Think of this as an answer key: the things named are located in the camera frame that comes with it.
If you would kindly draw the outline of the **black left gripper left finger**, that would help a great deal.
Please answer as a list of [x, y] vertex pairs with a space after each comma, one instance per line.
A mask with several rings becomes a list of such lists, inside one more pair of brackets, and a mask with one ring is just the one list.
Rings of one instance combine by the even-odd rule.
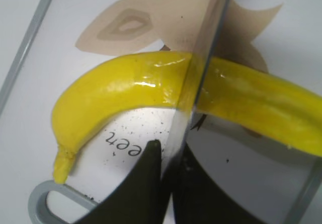
[[161, 143], [146, 147], [123, 182], [76, 223], [158, 223]]

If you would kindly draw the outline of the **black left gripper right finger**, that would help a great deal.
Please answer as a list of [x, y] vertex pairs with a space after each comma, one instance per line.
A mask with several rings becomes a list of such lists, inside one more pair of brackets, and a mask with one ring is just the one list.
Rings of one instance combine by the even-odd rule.
[[[314, 162], [283, 223], [300, 223], [316, 193], [317, 162]], [[210, 178], [188, 145], [184, 146], [173, 205], [175, 223], [264, 223]]]

